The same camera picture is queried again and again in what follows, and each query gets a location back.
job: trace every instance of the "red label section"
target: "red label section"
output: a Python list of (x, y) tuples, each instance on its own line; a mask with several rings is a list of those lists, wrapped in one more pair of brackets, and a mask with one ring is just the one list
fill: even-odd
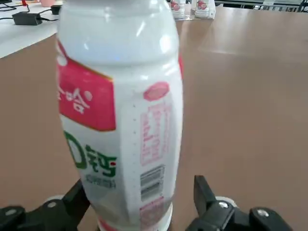
[(141, 230), (154, 226), (164, 214), (164, 198), (160, 197), (140, 208)]
[(94, 130), (115, 130), (112, 80), (70, 59), (62, 45), (58, 45), (60, 113)]
[(157, 82), (152, 85), (144, 94), (144, 99), (155, 101), (163, 98), (169, 92), (169, 84), (166, 82)]
[(141, 165), (162, 158), (169, 150), (171, 105), (159, 103), (141, 114)]

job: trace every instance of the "table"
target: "table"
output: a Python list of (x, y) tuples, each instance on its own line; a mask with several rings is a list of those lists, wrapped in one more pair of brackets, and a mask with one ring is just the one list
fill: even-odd
[[(244, 211), (265, 205), (294, 230), (307, 229), (307, 20), (217, 8), (214, 21), (177, 22), (184, 128), (173, 231), (196, 216), (195, 174)], [(0, 207), (33, 209), (78, 179), (57, 115), (54, 43), (55, 36), (0, 60)], [(95, 226), (89, 210), (80, 229)]]

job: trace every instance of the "white table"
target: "white table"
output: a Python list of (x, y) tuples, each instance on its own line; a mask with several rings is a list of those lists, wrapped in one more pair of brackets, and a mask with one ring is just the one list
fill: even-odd
[[(10, 6), (16, 6), (18, 4), (20, 4), (20, 1), (7, 3)], [(48, 8), (42, 7), (40, 3), (30, 3), (29, 9), (31, 13), (39, 13)], [(0, 12), (0, 18), (11, 17), (12, 14), (20, 11), (27, 11), (27, 8), (19, 6), (13, 11)], [(48, 19), (56, 19), (59, 17), (58, 15), (52, 15), (51, 11), (44, 12), (41, 15)], [(43, 21), (38, 26), (17, 26), (12, 19), (0, 20), (0, 58), (46, 39), (56, 32), (57, 21)]]

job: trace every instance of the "screw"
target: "screw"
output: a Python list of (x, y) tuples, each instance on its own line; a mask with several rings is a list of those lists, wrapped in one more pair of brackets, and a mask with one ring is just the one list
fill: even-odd
[(269, 216), (269, 213), (267, 211), (263, 210), (263, 209), (258, 209), (257, 212), (261, 217), (268, 217)]
[(48, 205), (47, 205), (47, 207), (48, 208), (53, 208), (53, 207), (55, 207), (57, 205), (57, 203), (55, 203), (55, 202), (50, 202)]
[(16, 213), (17, 211), (16, 211), (16, 209), (10, 209), (9, 211), (6, 211), (5, 212), (5, 215), (6, 216), (10, 216), (10, 215), (13, 215), (14, 213)]
[(222, 208), (228, 208), (229, 207), (228, 204), (224, 201), (220, 201), (219, 206), (222, 207)]

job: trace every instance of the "yogurt drink bottle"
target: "yogurt drink bottle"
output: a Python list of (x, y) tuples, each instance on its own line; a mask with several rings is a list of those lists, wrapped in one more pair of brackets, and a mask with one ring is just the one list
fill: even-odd
[(179, 39), (165, 0), (67, 0), (60, 117), (102, 231), (166, 231), (182, 132)]

